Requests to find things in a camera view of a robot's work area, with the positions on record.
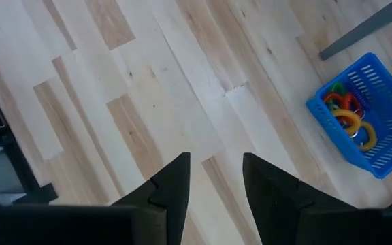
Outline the green coil wristband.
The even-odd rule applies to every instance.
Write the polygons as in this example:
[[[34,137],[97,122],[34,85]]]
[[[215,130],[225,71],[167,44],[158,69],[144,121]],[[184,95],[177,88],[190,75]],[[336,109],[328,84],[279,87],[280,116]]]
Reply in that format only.
[[[329,92],[339,94],[343,97],[345,94],[347,94],[348,90],[342,82],[335,82],[329,88]]]

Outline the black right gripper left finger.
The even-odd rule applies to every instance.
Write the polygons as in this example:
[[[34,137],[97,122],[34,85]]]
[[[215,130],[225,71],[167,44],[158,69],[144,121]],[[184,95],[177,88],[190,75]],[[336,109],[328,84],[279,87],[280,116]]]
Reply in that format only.
[[[120,245],[181,245],[189,205],[191,154],[183,152],[114,206],[128,208]]]

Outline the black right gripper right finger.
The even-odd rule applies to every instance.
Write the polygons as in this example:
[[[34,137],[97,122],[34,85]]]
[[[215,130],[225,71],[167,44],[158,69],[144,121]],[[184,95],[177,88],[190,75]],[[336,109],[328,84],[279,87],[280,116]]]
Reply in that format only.
[[[296,245],[301,213],[353,207],[257,155],[246,152],[242,164],[246,197],[263,245]]]

